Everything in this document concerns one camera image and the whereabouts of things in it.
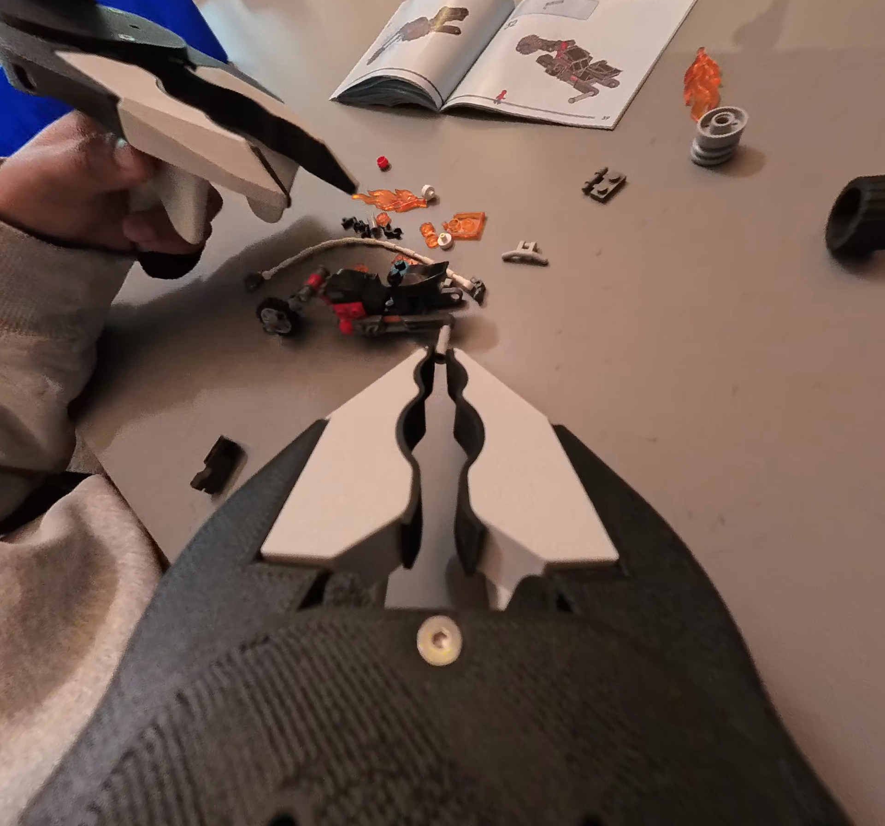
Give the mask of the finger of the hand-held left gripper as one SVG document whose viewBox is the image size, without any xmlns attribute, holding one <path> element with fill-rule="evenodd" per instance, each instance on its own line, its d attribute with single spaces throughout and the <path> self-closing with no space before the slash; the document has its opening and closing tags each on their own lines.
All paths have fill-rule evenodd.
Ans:
<svg viewBox="0 0 885 826">
<path fill-rule="evenodd" d="M 171 223 L 202 223 L 210 183 L 245 196 L 263 221 L 276 223 L 289 196 L 249 142 L 176 100 L 148 70 L 92 53 L 56 53 L 117 97 L 127 142 L 160 160 L 153 188 Z"/>
<path fill-rule="evenodd" d="M 245 138 L 285 192 L 291 191 L 299 168 L 345 194 L 359 190 L 354 176 L 293 110 L 233 70 L 170 65 L 162 68 L 159 80 L 173 98 Z"/>
</svg>

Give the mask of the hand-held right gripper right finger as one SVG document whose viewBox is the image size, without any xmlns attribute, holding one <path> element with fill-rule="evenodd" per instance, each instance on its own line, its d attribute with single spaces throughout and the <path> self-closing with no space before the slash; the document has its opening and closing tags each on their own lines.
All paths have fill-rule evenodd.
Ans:
<svg viewBox="0 0 885 826">
<path fill-rule="evenodd" d="M 546 415 L 465 351 L 446 354 L 459 477 L 456 550 L 507 608 L 519 583 L 617 563 L 617 549 Z"/>
</svg>

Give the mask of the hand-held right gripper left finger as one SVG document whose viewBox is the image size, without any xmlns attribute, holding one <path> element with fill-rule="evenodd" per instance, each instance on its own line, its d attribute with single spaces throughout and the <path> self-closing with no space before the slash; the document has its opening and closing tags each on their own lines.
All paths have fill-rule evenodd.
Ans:
<svg viewBox="0 0 885 826">
<path fill-rule="evenodd" d="M 434 351 L 419 348 L 326 418 L 261 556 L 317 568 L 410 568 L 422 540 L 415 445 Z"/>
</svg>

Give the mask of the black bracket piece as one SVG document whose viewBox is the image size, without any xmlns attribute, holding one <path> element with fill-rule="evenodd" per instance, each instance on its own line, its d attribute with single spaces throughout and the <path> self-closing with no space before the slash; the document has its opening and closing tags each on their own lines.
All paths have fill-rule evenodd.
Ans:
<svg viewBox="0 0 885 826">
<path fill-rule="evenodd" d="M 245 452 L 234 440 L 220 436 L 204 458 L 204 466 L 190 481 L 190 488 L 210 496 L 220 494 L 229 483 Z"/>
</svg>

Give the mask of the black toy motorcycle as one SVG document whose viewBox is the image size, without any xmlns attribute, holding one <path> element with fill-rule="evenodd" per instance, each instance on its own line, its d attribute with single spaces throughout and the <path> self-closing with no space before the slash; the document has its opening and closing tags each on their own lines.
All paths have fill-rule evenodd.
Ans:
<svg viewBox="0 0 885 826">
<path fill-rule="evenodd" d="M 423 335 L 453 325 L 464 299 L 445 264 L 396 260 L 386 278 L 356 267 L 316 267 L 298 291 L 261 300 L 255 313 L 266 334 L 280 337 L 301 330 L 311 302 L 329 309 L 343 335 Z"/>
</svg>

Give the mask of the person's left forearm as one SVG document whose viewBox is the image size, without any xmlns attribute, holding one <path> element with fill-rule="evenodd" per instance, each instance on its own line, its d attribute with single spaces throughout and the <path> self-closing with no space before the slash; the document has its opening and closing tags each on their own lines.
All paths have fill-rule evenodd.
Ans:
<svg viewBox="0 0 885 826">
<path fill-rule="evenodd" d="M 1 227 L 1 516 L 10 517 L 74 451 L 70 409 L 134 262 Z"/>
</svg>

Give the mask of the person's left hand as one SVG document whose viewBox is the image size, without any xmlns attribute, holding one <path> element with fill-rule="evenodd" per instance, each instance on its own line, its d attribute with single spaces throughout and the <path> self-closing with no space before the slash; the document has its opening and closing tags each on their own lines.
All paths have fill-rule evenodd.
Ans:
<svg viewBox="0 0 885 826">
<path fill-rule="evenodd" d="M 135 212 L 130 193 L 158 171 L 157 159 L 69 113 L 2 161 L 2 258 L 26 245 L 134 259 L 137 254 L 190 255 L 212 234 L 223 201 L 210 187 L 200 241 L 192 245 L 163 206 Z"/>
</svg>

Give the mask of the blue storage bin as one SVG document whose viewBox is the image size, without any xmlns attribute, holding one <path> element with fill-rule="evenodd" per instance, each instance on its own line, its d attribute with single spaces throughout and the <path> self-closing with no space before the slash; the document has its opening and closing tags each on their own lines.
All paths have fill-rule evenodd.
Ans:
<svg viewBox="0 0 885 826">
<path fill-rule="evenodd" d="M 177 33 L 192 47 L 227 61 L 223 46 L 193 0 L 97 0 L 99 3 L 138 14 Z M 16 90 L 1 73 L 1 156 L 12 155 L 47 125 L 71 111 L 57 100 Z"/>
</svg>

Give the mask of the large orange flame piece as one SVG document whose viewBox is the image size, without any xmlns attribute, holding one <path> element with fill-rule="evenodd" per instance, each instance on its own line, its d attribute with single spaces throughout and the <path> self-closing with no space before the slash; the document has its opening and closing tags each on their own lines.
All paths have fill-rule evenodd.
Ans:
<svg viewBox="0 0 885 826">
<path fill-rule="evenodd" d="M 375 189 L 352 194 L 351 198 L 382 212 L 407 212 L 427 207 L 427 200 L 406 189 Z"/>
</svg>

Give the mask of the dark grey hinge plate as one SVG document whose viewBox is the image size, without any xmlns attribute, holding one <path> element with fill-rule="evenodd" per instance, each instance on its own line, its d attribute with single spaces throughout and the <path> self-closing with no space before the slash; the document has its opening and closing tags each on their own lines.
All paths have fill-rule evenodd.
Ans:
<svg viewBox="0 0 885 826">
<path fill-rule="evenodd" d="M 626 183 L 626 176 L 610 167 L 598 169 L 581 187 L 582 194 L 599 203 L 607 203 Z"/>
</svg>

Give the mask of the grey wheel hub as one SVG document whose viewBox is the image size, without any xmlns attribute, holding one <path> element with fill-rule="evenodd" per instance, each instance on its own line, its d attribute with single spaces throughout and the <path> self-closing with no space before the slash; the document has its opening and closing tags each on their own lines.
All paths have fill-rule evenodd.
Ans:
<svg viewBox="0 0 885 826">
<path fill-rule="evenodd" d="M 737 106 L 719 106 L 698 121 L 690 148 L 690 159 L 697 166 L 714 168 L 735 154 L 746 128 L 747 112 Z"/>
</svg>

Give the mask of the black rubber tyre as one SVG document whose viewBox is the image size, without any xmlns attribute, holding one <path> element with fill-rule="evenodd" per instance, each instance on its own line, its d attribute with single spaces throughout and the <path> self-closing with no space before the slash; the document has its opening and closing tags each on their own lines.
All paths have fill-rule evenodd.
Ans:
<svg viewBox="0 0 885 826">
<path fill-rule="evenodd" d="M 884 176 L 852 179 L 826 222 L 826 248 L 837 259 L 863 259 L 884 249 Z"/>
</svg>

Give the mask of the open instruction booklet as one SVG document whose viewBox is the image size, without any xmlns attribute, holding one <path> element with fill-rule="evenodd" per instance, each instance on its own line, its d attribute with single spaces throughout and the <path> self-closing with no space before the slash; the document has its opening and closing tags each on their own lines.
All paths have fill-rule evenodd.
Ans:
<svg viewBox="0 0 885 826">
<path fill-rule="evenodd" d="M 612 130 L 696 0 L 405 0 L 331 95 Z"/>
</svg>

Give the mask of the slim orange flame piece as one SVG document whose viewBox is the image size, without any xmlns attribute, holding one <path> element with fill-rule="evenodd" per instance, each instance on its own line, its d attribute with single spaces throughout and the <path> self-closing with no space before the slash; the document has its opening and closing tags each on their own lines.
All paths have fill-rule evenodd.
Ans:
<svg viewBox="0 0 885 826">
<path fill-rule="evenodd" d="M 718 62 L 700 47 L 683 77 L 683 102 L 694 122 L 698 123 L 708 112 L 720 107 L 721 83 Z"/>
</svg>

